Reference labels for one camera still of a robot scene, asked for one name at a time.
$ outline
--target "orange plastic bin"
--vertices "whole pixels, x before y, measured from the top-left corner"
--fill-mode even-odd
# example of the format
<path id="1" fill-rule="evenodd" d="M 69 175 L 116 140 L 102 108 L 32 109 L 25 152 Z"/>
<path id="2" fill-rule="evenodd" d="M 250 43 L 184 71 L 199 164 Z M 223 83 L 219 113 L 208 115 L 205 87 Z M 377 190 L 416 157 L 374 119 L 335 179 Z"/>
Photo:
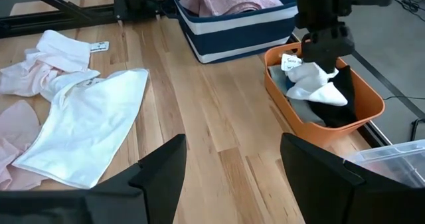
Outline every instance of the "orange plastic bin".
<path id="1" fill-rule="evenodd" d="M 283 45 L 266 52 L 264 57 L 264 62 L 266 64 L 264 82 L 268 93 L 280 109 L 280 112 L 285 116 L 291 128 L 294 130 L 295 135 L 300 138 L 325 148 L 331 141 L 350 134 L 369 120 L 376 118 L 384 112 L 384 100 L 382 100 L 382 98 L 360 78 L 356 72 L 351 70 L 355 89 L 355 112 L 358 121 L 340 128 L 326 128 L 313 122 L 302 122 L 268 72 L 269 66 L 281 63 L 283 53 L 295 53 L 298 57 L 302 57 L 301 43 Z M 338 58 L 337 68 L 343 68 L 344 66 L 347 66 L 347 64 L 345 64 L 342 59 Z"/>

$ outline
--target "striped laundry basket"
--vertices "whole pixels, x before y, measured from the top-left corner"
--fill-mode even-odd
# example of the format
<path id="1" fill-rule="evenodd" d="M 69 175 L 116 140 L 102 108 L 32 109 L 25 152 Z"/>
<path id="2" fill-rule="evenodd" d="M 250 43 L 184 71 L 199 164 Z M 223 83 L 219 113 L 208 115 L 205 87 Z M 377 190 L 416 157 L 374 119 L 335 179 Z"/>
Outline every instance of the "striped laundry basket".
<path id="1" fill-rule="evenodd" d="M 280 0 L 284 5 L 259 11 L 219 17 L 197 17 L 180 5 L 177 14 L 181 29 L 199 62 L 217 63 L 265 52 L 286 44 L 295 28 L 298 13 L 295 0 Z"/>

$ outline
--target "white cloth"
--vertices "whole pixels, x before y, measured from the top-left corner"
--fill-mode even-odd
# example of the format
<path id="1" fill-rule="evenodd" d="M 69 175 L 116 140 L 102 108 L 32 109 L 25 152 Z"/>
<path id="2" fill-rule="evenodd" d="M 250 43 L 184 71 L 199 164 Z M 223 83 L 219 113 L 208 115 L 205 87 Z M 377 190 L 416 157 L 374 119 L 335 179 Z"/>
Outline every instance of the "white cloth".
<path id="1" fill-rule="evenodd" d="M 13 165 L 73 187 L 97 184 L 126 138 L 143 98 L 148 71 L 75 72 L 41 94 L 50 113 L 34 144 Z"/>
<path id="2" fill-rule="evenodd" d="M 34 96 L 64 72 L 84 72 L 90 62 L 90 44 L 45 31 L 25 60 L 0 70 L 0 94 Z"/>
<path id="3" fill-rule="evenodd" d="M 334 106 L 347 105 L 347 99 L 332 82 L 329 82 L 329 79 L 337 74 L 337 69 L 333 73 L 327 74 L 314 62 L 297 66 L 288 71 L 288 78 L 295 85 L 288 90 L 286 96 Z"/>

